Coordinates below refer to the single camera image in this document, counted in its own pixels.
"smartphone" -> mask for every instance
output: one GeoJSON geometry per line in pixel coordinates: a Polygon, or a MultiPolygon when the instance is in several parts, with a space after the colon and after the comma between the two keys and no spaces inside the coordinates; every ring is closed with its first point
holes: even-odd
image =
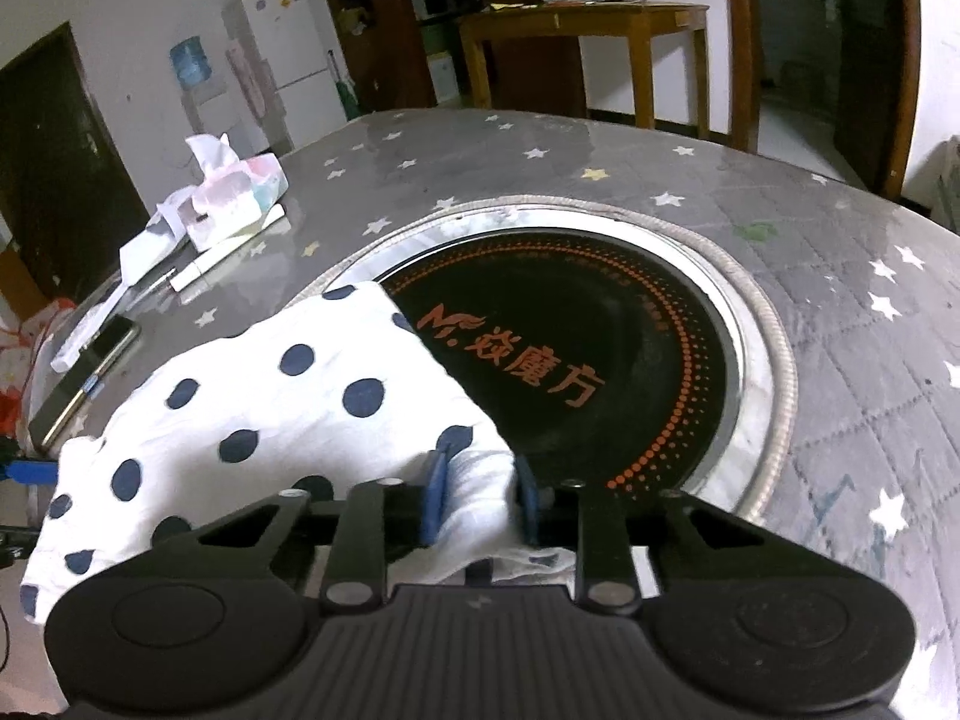
{"type": "Polygon", "coordinates": [[[30,439],[41,455],[54,445],[78,408],[99,388],[104,375],[140,335],[140,326],[126,317],[109,319],[77,362],[43,401],[30,422],[30,439]]]}

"round table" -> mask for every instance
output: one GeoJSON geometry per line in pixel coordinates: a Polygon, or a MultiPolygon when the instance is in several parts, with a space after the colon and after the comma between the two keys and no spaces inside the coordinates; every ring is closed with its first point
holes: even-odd
{"type": "MultiPolygon", "coordinates": [[[[918,717],[956,715],[954,235],[864,191],[714,143],[517,112],[374,114],[283,167],[284,220],[181,295],[158,290],[128,311],[141,339],[80,415],[83,432],[99,435],[174,355],[270,317],[323,271],[435,211],[539,194],[654,215],[750,271],[793,347],[799,409],[762,523],[896,589],[919,640],[903,690],[918,717]]],[[[181,252],[179,264],[189,259],[181,252]]]]}

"orange dotted pattern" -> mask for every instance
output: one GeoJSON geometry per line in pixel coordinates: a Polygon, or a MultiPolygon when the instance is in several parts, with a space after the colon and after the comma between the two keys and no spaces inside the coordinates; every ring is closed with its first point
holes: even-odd
{"type": "MultiPolygon", "coordinates": [[[[595,251],[583,250],[582,248],[575,247],[565,247],[564,245],[557,244],[531,244],[531,242],[517,242],[516,244],[498,244],[493,245],[492,247],[482,248],[477,251],[469,251],[466,253],[453,254],[446,256],[445,258],[440,258],[440,260],[423,268],[420,271],[410,274],[405,279],[392,288],[394,295],[402,292],[411,284],[414,284],[419,279],[433,274],[440,269],[446,268],[447,266],[453,265],[454,263],[463,262],[466,260],[472,260],[476,257],[482,257],[489,254],[501,254],[508,252],[516,251],[552,251],[560,252],[563,254],[573,254],[579,257],[589,257],[590,259],[597,260],[604,263],[605,265],[616,268],[618,271],[621,271],[623,274],[630,276],[643,287],[648,290],[651,295],[654,295],[654,298],[659,301],[661,308],[666,312],[667,317],[669,317],[670,322],[672,322],[674,329],[677,332],[677,337],[680,341],[680,352],[683,355],[683,379],[680,382],[680,391],[677,395],[677,401],[674,404],[673,413],[671,413],[669,420],[664,425],[664,429],[661,431],[659,436],[654,439],[654,442],[647,448],[647,450],[637,457],[637,459],[631,464],[628,469],[624,469],[620,474],[617,474],[616,477],[607,482],[607,487],[610,490],[616,490],[621,487],[621,485],[627,485],[627,492],[632,491],[632,485],[628,483],[640,482],[644,483],[647,481],[647,474],[650,471],[656,471],[656,465],[653,464],[653,461],[656,459],[667,460],[667,456],[661,453],[661,450],[669,444],[670,437],[672,437],[680,425],[685,426],[688,424],[688,420],[683,418],[683,414],[694,412],[694,409],[690,408],[690,402],[696,401],[696,397],[691,397],[691,389],[699,389],[699,386],[696,388],[693,386],[694,381],[694,354],[693,349],[697,348],[697,344],[693,341],[697,340],[697,337],[688,332],[685,322],[683,321],[683,309],[675,306],[673,301],[664,293],[664,290],[661,290],[654,281],[642,271],[631,268],[630,266],[621,263],[620,261],[611,259],[610,257],[600,254],[595,251]]],[[[693,430],[688,430],[690,435],[693,434],[693,430]]]]}

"white refrigerator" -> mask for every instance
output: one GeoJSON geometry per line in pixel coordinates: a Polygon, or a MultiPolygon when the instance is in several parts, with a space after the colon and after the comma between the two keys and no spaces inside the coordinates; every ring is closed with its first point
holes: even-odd
{"type": "Polygon", "coordinates": [[[224,9],[230,64],[271,148],[285,153],[347,123],[307,0],[235,0],[224,9]]]}

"white cloth with blue dots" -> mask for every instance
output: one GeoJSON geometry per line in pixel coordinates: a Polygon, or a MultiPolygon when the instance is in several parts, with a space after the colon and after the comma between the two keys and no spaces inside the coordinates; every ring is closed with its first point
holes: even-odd
{"type": "Polygon", "coordinates": [[[521,545],[510,449],[380,285],[301,301],[175,357],[101,437],[66,442],[24,613],[42,624],[84,577],[285,488],[343,499],[371,479],[419,482],[444,443],[456,454],[438,539],[391,582],[438,583],[482,557],[494,579],[568,569],[569,554],[521,545]]]}

